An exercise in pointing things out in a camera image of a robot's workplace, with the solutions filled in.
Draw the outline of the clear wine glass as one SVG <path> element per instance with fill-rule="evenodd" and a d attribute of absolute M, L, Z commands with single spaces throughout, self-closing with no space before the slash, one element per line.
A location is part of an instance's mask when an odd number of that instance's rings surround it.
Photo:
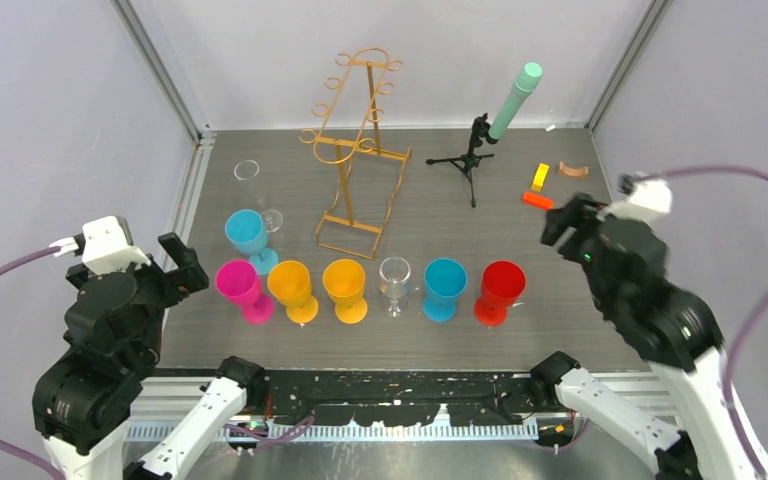
<path fill-rule="evenodd" d="M 235 165 L 233 174 L 244 190 L 245 199 L 251 204 L 251 209 L 260 213 L 266 231 L 279 231 L 283 226 L 283 216 L 268 199 L 267 184 L 260 164 L 255 160 L 242 160 Z"/>
<path fill-rule="evenodd" d="M 399 317 L 406 310 L 409 301 L 412 269 L 403 257 L 385 258 L 379 267 L 382 305 L 389 317 Z"/>

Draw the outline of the blue wine glass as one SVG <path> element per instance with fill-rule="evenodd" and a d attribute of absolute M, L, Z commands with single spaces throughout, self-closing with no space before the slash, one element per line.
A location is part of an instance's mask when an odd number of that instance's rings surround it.
<path fill-rule="evenodd" d="M 424 272 L 425 316 L 437 323 L 451 320 L 467 284 L 468 274 L 459 262 L 445 257 L 432 260 Z"/>
<path fill-rule="evenodd" d="M 279 263 L 279 255 L 268 246 L 269 234 L 259 212 L 251 209 L 234 212 L 226 220 L 224 232 L 228 241 L 247 257 L 259 275 L 268 275 Z"/>

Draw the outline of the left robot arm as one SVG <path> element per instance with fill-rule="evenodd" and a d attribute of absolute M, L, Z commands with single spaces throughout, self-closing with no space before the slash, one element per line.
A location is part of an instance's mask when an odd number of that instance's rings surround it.
<path fill-rule="evenodd" d="M 159 362 L 163 317 L 209 285 L 196 251 L 176 233 L 158 242 L 175 269 L 163 270 L 127 234 L 78 237 L 82 262 L 66 276 L 77 290 L 64 315 L 68 349 L 32 397 L 35 428 L 65 479 L 182 479 L 234 415 L 265 405 L 264 368 L 230 356 L 173 431 L 124 463 L 131 405 Z"/>

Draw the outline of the pink wine glass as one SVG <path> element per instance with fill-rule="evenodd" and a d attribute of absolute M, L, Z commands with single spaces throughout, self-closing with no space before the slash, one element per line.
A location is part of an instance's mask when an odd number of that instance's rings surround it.
<path fill-rule="evenodd" d="M 255 267 L 246 260 L 224 263 L 215 275 L 217 291 L 240 309 L 242 318 L 250 324 L 268 322 L 274 312 L 274 302 L 262 288 Z"/>

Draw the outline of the red wine glass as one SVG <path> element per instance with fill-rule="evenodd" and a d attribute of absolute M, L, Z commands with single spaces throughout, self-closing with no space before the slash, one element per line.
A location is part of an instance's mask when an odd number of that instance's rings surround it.
<path fill-rule="evenodd" d="M 473 306 L 475 318 L 487 327 L 502 325 L 526 285 L 526 275 L 517 264 L 507 260 L 489 264 L 482 274 L 480 296 Z"/>

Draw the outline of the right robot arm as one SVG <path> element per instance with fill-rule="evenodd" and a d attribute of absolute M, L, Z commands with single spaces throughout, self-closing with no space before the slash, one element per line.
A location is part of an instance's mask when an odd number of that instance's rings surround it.
<path fill-rule="evenodd" d="M 595 308 L 659 377 L 681 422 L 644 412 L 561 351 L 531 369 L 534 403 L 583 414 L 658 479 L 768 479 L 768 454 L 732 424 L 740 409 L 735 395 L 723 393 L 715 316 L 667 279 L 667 246 L 642 215 L 618 217 L 609 204 L 578 193 L 547 212 L 540 240 L 580 265 Z"/>

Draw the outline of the yellow wine glass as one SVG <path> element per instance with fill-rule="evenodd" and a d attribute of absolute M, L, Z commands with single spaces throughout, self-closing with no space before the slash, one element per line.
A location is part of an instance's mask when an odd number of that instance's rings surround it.
<path fill-rule="evenodd" d="M 348 258 L 335 260 L 325 268 L 322 282 L 339 321 L 357 324 L 366 317 L 366 275 L 360 263 Z"/>
<path fill-rule="evenodd" d="M 313 296 L 310 272 L 303 263 L 279 262 L 268 274 L 267 287 L 293 323 L 306 325 L 317 316 L 319 304 Z"/>

